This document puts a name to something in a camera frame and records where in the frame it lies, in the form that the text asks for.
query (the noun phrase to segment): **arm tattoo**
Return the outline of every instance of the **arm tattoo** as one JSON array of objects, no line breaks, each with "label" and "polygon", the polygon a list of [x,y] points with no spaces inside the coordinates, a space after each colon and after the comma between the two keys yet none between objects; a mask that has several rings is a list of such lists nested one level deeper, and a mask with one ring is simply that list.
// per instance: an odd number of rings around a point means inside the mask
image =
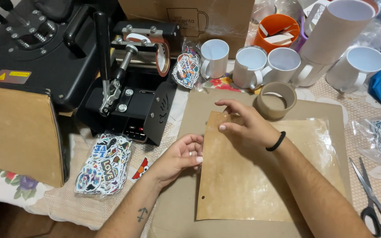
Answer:
[{"label": "arm tattoo", "polygon": [[144,213],[148,214],[148,210],[146,208],[141,208],[138,212],[142,212],[142,214],[138,216],[138,222],[140,222],[144,218]]}]

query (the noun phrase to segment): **woman's right hand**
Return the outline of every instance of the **woman's right hand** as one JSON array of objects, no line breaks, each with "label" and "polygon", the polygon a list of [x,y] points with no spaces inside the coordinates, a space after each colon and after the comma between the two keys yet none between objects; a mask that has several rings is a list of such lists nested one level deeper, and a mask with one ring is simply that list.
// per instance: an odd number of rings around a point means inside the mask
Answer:
[{"label": "woman's right hand", "polygon": [[217,106],[227,106],[224,113],[237,113],[242,116],[244,124],[238,125],[225,122],[220,125],[220,131],[231,131],[254,144],[266,148],[272,147],[278,141],[281,133],[266,121],[254,107],[245,106],[234,99],[222,99],[215,102]]}]

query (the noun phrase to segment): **scissor handle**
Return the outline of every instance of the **scissor handle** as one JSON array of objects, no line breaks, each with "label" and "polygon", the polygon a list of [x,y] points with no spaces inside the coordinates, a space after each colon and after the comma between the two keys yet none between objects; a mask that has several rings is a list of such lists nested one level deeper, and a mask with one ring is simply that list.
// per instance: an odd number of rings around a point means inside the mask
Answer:
[{"label": "scissor handle", "polygon": [[374,208],[366,207],[366,208],[364,208],[364,210],[362,210],[361,219],[364,221],[364,223],[365,223],[365,217],[366,216],[369,216],[373,220],[373,225],[374,225],[374,230],[375,230],[375,233],[373,233],[373,236],[376,238],[381,237],[381,225],[380,225],[380,222],[378,220],[377,214],[374,211]]}]

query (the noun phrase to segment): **lace tablecloth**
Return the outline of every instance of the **lace tablecloth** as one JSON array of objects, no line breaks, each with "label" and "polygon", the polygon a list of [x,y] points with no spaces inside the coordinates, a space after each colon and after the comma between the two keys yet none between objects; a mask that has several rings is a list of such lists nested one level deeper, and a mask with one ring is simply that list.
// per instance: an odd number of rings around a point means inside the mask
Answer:
[{"label": "lace tablecloth", "polygon": [[[210,80],[205,83],[206,87],[226,89],[233,91],[245,91],[238,89],[229,77]],[[342,106],[345,127],[346,149],[348,156],[358,158],[361,156],[357,151],[357,141],[353,136],[350,122],[381,115],[381,105],[362,88],[351,94],[340,94],[331,88],[324,80],[320,79],[316,84],[308,88],[297,88],[296,93],[300,100],[325,102]],[[140,167],[142,161],[147,158],[151,165],[175,140],[179,132],[183,112],[188,99],[188,91],[177,89],[172,109],[167,120],[165,132],[159,147],[135,143],[130,166],[128,167],[127,180],[120,193],[108,200],[76,197],[74,193],[75,179],[87,158],[89,147],[92,143],[90,130],[80,128],[80,133],[69,134],[71,172],[70,180],[62,188],[53,188],[27,177],[16,175],[0,170],[0,201],[11,203],[35,214],[48,215],[56,221],[70,221],[78,225],[84,225],[97,230],[112,214],[117,205],[134,184],[132,176]],[[381,165],[371,160],[364,159],[364,165],[370,176],[373,190],[381,202]],[[351,189],[353,206],[357,212],[361,212],[367,206],[367,196],[350,166]],[[151,223],[152,214],[142,237],[147,235]]]}]

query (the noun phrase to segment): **flat heat press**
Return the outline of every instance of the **flat heat press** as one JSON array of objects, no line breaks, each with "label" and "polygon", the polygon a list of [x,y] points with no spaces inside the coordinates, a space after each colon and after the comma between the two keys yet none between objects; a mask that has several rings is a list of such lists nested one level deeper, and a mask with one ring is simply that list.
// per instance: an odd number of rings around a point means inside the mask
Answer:
[{"label": "flat heat press", "polygon": [[117,0],[22,0],[0,15],[0,88],[50,92],[57,111],[71,112],[98,72],[92,14],[110,17],[111,30],[124,13]]},{"label": "flat heat press", "polygon": [[110,43],[106,15],[97,12],[93,18],[101,77],[91,85],[76,117],[95,132],[160,145],[177,88],[170,76],[170,64],[175,63],[170,52],[181,50],[179,26],[118,22]]}]

